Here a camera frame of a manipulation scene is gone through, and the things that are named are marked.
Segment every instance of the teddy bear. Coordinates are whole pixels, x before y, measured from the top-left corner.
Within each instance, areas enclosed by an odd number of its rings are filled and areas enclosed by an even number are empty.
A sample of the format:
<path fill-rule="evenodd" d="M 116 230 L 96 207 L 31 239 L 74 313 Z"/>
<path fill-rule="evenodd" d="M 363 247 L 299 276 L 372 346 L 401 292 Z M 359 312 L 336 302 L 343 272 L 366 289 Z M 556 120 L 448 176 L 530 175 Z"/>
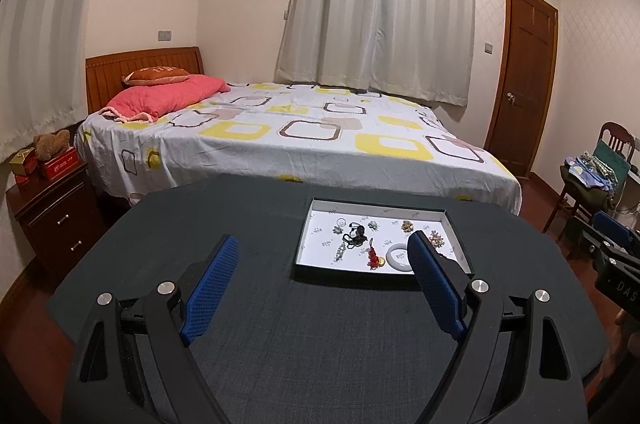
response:
<path fill-rule="evenodd" d="M 33 137 L 33 146 L 40 162 L 49 162 L 53 157 L 65 152 L 69 147 L 69 131 L 60 130 L 58 133 L 47 133 Z"/>

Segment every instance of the white bangle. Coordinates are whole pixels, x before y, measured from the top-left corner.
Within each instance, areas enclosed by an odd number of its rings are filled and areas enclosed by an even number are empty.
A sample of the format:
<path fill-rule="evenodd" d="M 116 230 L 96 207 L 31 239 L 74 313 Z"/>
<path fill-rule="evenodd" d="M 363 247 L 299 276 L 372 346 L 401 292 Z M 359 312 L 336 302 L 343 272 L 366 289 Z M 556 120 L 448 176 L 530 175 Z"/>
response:
<path fill-rule="evenodd" d="M 404 263 L 400 263 L 396 258 L 393 257 L 392 252 L 395 250 L 403 249 L 406 250 L 405 243 L 396 243 L 389 247 L 389 250 L 386 251 L 386 262 L 394 269 L 399 270 L 400 272 L 411 272 L 411 265 L 407 265 Z"/>

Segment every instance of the wooden headboard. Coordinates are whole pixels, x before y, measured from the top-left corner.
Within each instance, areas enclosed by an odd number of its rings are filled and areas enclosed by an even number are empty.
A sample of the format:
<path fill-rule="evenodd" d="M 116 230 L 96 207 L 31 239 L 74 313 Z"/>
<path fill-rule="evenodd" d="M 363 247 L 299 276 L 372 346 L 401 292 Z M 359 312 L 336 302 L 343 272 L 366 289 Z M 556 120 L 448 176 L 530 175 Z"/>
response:
<path fill-rule="evenodd" d="M 86 103 L 89 113 L 103 108 L 124 89 L 123 76 L 150 66 L 175 66 L 190 73 L 204 73 L 197 46 L 156 48 L 121 54 L 100 55 L 86 60 Z"/>

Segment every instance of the nightstand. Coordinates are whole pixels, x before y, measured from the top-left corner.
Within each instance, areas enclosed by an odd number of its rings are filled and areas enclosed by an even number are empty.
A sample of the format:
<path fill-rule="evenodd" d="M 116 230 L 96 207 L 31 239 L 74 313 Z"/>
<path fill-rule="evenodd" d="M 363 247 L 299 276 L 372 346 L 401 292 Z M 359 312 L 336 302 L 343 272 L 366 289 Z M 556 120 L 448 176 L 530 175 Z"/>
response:
<path fill-rule="evenodd" d="M 106 231 L 83 162 L 52 181 L 36 170 L 27 184 L 6 192 L 6 201 L 36 256 L 58 282 Z"/>

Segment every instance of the curtain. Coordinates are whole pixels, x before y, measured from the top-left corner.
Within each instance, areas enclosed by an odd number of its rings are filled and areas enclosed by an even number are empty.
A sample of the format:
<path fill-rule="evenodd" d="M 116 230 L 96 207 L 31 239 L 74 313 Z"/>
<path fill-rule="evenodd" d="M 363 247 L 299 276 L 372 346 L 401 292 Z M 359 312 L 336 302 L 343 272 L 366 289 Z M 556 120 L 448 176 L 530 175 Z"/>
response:
<path fill-rule="evenodd" d="M 88 0 L 0 0 L 0 161 L 86 117 Z"/>
<path fill-rule="evenodd" d="M 276 81 L 464 106 L 474 0 L 291 0 Z"/>

